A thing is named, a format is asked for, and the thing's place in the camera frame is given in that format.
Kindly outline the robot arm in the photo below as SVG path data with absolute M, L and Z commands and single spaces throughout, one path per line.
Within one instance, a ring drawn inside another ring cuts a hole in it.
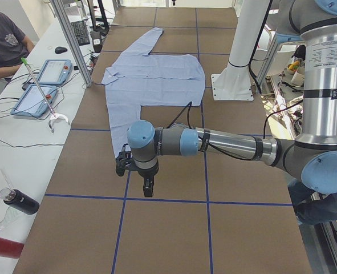
M 280 43 L 304 41 L 302 130 L 295 140 L 265 139 L 174 124 L 154 128 L 146 120 L 127 131 L 130 150 L 116 158 L 116 172 L 137 171 L 143 192 L 153 195 L 158 156 L 191 156 L 211 151 L 229 157 L 262 161 L 322 194 L 337 193 L 337 1 L 281 1 Z

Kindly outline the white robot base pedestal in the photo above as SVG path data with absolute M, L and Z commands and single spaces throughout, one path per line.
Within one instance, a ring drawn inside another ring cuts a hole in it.
M 214 100 L 252 101 L 249 64 L 262 34 L 271 1 L 243 1 L 228 65 L 220 74 L 212 75 Z

